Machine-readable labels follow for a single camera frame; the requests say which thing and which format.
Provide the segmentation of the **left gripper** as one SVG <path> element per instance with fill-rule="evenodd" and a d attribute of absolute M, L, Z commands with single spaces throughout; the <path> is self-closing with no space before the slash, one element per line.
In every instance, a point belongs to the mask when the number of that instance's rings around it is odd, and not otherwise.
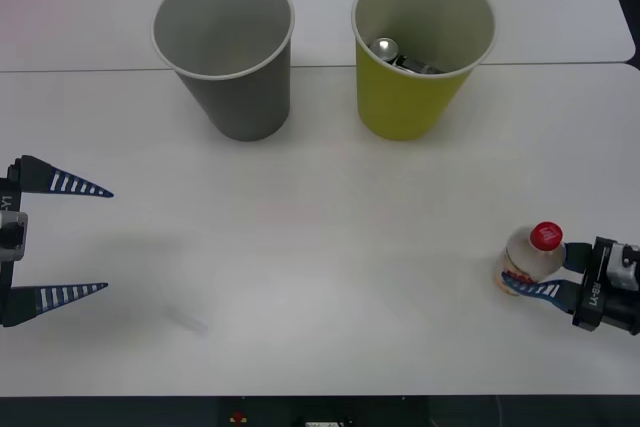
<path fill-rule="evenodd" d="M 23 256 L 21 191 L 88 197 L 114 194 L 34 156 L 19 158 L 19 185 L 10 166 L 1 179 L 1 326 L 15 327 L 37 316 L 97 293 L 108 283 L 11 287 L 14 263 Z"/>

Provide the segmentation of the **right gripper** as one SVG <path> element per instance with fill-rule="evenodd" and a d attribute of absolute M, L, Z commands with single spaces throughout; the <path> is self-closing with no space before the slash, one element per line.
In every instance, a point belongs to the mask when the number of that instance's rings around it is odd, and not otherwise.
<path fill-rule="evenodd" d="M 502 273 L 502 284 L 517 295 L 545 300 L 573 315 L 572 323 L 594 331 L 602 323 L 639 334 L 639 247 L 598 237 L 592 246 L 564 244 L 563 267 L 584 273 L 582 286 L 559 279 L 528 283 Z"/>

